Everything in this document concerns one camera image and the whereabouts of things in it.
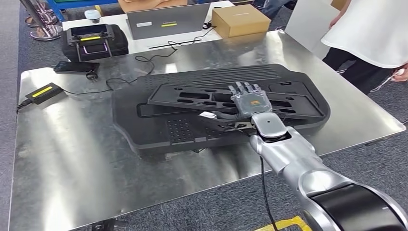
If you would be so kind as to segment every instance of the sticker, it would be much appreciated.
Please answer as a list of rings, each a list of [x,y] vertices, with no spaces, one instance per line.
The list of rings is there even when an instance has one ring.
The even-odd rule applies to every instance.
[[[162,25],[162,27],[165,27],[165,26],[176,26],[177,25],[177,23],[172,23],[172,24],[164,24],[164,25]]]
[[[137,23],[136,26],[137,27],[143,27],[143,26],[151,26],[152,22],[145,22],[145,23]]]
[[[87,40],[94,40],[94,39],[100,39],[100,36],[95,36],[95,37],[89,37],[89,38],[81,38],[81,41],[87,41]]]
[[[233,16],[239,16],[239,15],[245,15],[245,14],[249,14],[249,13],[239,13],[239,14],[234,14]]]
[[[211,112],[202,112],[201,114],[199,114],[199,116],[207,117],[207,118],[210,118],[210,119],[216,119],[217,118],[216,114],[211,113]]]
[[[41,91],[35,93],[34,95],[32,95],[32,97],[37,97],[37,96],[39,96],[39,95],[41,95],[41,94],[43,94],[43,93],[45,93],[45,92],[47,92],[47,91],[49,91],[49,90],[51,90],[51,89],[52,89],[52,87],[49,86],[49,87],[47,87],[46,89],[43,89],[43,90],[41,90]]]

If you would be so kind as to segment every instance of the black pants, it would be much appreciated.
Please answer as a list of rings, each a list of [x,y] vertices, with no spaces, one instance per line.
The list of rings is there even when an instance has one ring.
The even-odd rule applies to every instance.
[[[342,76],[364,94],[380,85],[392,73],[392,69],[385,69],[369,64],[354,55],[336,48],[330,48],[323,59],[328,66],[337,71],[348,60],[355,60]]]

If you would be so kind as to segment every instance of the smartphone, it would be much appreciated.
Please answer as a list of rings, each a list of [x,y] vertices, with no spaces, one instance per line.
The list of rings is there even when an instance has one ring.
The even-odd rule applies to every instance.
[[[71,73],[71,74],[81,74],[81,73],[95,73],[98,70],[99,63],[82,63],[82,62],[59,62],[55,67],[55,73]]]

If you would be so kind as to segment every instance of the yellow label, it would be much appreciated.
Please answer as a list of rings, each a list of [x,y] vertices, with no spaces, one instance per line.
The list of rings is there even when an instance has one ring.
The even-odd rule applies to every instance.
[[[52,89],[52,87],[49,86],[49,87],[47,87],[47,88],[45,88],[45,89],[43,89],[43,90],[40,90],[39,92],[35,93],[34,95],[32,95],[32,97],[37,97],[37,96],[39,96],[39,95],[43,94],[44,92],[49,91],[49,90],[51,90],[51,89]]]
[[[87,41],[87,40],[94,40],[94,39],[100,39],[101,36],[95,36],[95,37],[89,37],[89,38],[81,38],[81,41]]]
[[[300,216],[296,216],[288,220],[280,220],[275,223],[278,230],[282,230],[292,225],[297,225],[302,231],[312,231],[312,229],[302,220]],[[274,231],[272,225],[267,225],[255,231]]]
[[[176,26],[177,25],[177,23],[172,23],[172,24],[164,24],[164,25],[162,25],[162,27],[166,27],[166,26]]]

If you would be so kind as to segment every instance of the black plastic tray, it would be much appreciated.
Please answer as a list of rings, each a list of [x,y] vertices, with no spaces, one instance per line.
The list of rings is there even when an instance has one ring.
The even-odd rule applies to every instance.
[[[323,118],[323,112],[306,95],[267,92],[273,112],[282,119]],[[203,111],[238,113],[225,88],[161,84],[149,97],[148,104],[190,108]]]

